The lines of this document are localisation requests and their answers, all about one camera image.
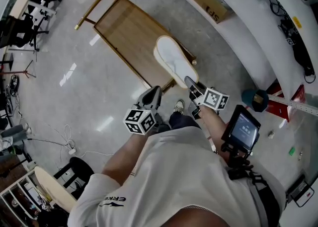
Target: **leg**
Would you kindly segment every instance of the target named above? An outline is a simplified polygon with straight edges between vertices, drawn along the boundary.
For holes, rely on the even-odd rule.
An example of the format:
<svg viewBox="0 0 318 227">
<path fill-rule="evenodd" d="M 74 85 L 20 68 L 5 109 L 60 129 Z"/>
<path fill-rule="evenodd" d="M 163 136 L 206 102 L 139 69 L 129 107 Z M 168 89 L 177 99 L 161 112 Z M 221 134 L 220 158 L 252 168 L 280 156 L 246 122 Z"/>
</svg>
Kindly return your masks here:
<svg viewBox="0 0 318 227">
<path fill-rule="evenodd" d="M 14 134 L 17 134 L 17 133 L 20 133 L 24 131 L 23 129 L 23 125 L 17 125 L 17 126 L 13 126 L 7 130 L 4 130 L 2 133 L 1 133 L 1 136 L 2 137 L 10 137 Z"/>
<path fill-rule="evenodd" d="M 188 126 L 195 126 L 200 128 L 200 126 L 191 118 L 190 116 L 184 116 L 180 112 L 174 112 L 169 119 L 169 124 L 173 130 L 180 129 Z"/>
<path fill-rule="evenodd" d="M 22 131 L 20 133 L 12 135 L 13 143 L 15 144 L 16 142 L 26 140 L 28 137 L 26 135 L 26 131 Z"/>
<path fill-rule="evenodd" d="M 184 101 L 178 100 L 174 106 L 173 114 L 170 116 L 169 124 L 172 130 L 180 129 L 188 126 L 195 126 L 200 128 L 200 126 L 195 122 L 190 116 L 183 115 Z"/>
<path fill-rule="evenodd" d="M 160 134 L 160 133 L 164 133 L 164 132 L 166 132 L 166 131 L 170 131 L 171 130 L 171 128 L 170 128 L 170 126 L 169 125 L 167 125 L 167 124 L 161 124 L 161 125 L 159 125 L 159 127 L 158 127 L 158 131 L 152 131 L 152 132 L 150 132 L 150 136 L 151 135 L 155 135 L 155 134 Z"/>
</svg>

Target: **power strip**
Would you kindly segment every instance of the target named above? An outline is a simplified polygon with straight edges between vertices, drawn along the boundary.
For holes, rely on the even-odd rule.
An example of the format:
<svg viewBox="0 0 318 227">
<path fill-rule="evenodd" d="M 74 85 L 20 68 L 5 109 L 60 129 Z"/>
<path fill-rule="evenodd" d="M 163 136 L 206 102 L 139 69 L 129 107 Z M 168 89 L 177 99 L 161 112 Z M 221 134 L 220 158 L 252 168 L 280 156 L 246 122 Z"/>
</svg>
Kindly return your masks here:
<svg viewBox="0 0 318 227">
<path fill-rule="evenodd" d="M 69 151 L 69 154 L 73 155 L 73 154 L 75 154 L 75 152 L 76 152 L 76 148 L 73 148 L 72 150 Z"/>
</svg>

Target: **label sticker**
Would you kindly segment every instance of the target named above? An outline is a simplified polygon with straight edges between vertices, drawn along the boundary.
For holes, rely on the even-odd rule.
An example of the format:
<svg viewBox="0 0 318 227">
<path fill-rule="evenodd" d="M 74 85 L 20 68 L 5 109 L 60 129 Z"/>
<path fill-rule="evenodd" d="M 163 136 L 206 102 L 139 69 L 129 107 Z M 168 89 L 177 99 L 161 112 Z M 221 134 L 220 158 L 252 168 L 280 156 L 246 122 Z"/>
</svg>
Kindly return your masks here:
<svg viewBox="0 0 318 227">
<path fill-rule="evenodd" d="M 298 28 L 302 28 L 302 25 L 300 24 L 299 20 L 297 19 L 297 17 L 293 17 L 293 21 L 295 23 L 295 25 L 298 27 Z"/>
</svg>

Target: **black strap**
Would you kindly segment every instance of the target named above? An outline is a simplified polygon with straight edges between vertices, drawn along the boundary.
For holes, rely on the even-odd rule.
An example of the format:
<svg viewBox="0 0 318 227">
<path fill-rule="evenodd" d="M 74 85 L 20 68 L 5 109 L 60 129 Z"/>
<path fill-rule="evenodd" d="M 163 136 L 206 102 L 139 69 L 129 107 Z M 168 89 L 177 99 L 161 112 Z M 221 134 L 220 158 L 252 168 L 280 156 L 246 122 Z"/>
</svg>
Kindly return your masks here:
<svg viewBox="0 0 318 227">
<path fill-rule="evenodd" d="M 269 227 L 278 226 L 278 222 L 280 218 L 280 208 L 275 198 L 275 195 L 273 194 L 267 182 L 263 179 L 262 175 L 260 175 L 259 173 L 250 171 L 249 176 L 252 179 L 253 185 L 256 186 L 258 195 L 265 208 L 267 220 L 268 220 L 268 226 Z M 264 187 L 261 189 L 258 189 L 257 183 L 263 184 Z"/>
<path fill-rule="evenodd" d="M 264 206 L 268 226 L 277 227 L 280 218 L 279 204 L 270 189 L 267 182 L 263 179 L 262 175 L 251 170 L 252 166 L 240 166 L 228 170 L 229 178 L 231 180 L 250 178 L 253 185 L 256 187 L 257 193 Z"/>
</svg>

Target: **desk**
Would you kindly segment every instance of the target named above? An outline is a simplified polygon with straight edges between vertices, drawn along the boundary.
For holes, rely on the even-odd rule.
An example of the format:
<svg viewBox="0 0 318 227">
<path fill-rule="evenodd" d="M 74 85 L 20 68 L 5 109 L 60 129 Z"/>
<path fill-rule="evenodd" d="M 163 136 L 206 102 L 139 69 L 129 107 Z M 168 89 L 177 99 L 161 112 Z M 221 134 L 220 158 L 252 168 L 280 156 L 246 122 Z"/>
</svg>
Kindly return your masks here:
<svg viewBox="0 0 318 227">
<path fill-rule="evenodd" d="M 40 167 L 35 167 L 34 173 L 42 188 L 51 196 L 56 204 L 65 211 L 71 212 L 76 204 L 76 199 L 68 193 L 63 185 Z"/>
</svg>

